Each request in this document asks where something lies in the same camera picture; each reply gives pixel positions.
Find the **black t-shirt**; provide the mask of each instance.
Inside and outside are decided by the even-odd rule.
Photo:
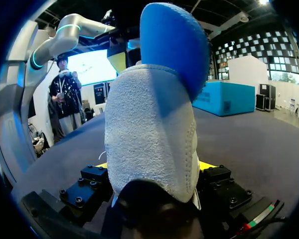
[[[50,96],[64,93],[64,102],[56,102],[59,119],[80,112],[77,91],[79,89],[72,76],[64,76],[63,78],[56,76],[53,79],[50,85]]]

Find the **glass wall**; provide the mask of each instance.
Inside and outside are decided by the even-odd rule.
[[[218,46],[216,49],[219,79],[230,77],[227,63],[229,60],[252,55],[266,64],[270,80],[299,84],[297,59],[285,31],[269,31],[245,36]]]

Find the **yellow plate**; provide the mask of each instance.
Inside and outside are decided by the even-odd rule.
[[[107,163],[103,163],[103,164],[100,164],[100,165],[97,165],[97,166],[94,166],[94,167],[103,167],[103,168],[108,168],[108,164]],[[200,170],[204,170],[204,169],[206,169],[206,168],[209,168],[209,167],[212,167],[212,168],[214,168],[214,167],[216,167],[216,166],[214,166],[214,165],[211,165],[211,164],[209,164],[209,163],[204,163],[204,162],[199,162],[199,168],[200,168]]]

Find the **display screen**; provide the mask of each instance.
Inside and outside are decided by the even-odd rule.
[[[79,81],[83,86],[116,78],[116,70],[107,59],[107,50],[70,56],[68,69],[78,73]]]

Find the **white fabric cover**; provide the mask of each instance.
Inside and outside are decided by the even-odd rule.
[[[144,179],[188,202],[199,174],[196,147],[192,105],[176,71],[141,64],[117,77],[105,110],[108,171],[117,195],[128,182]]]

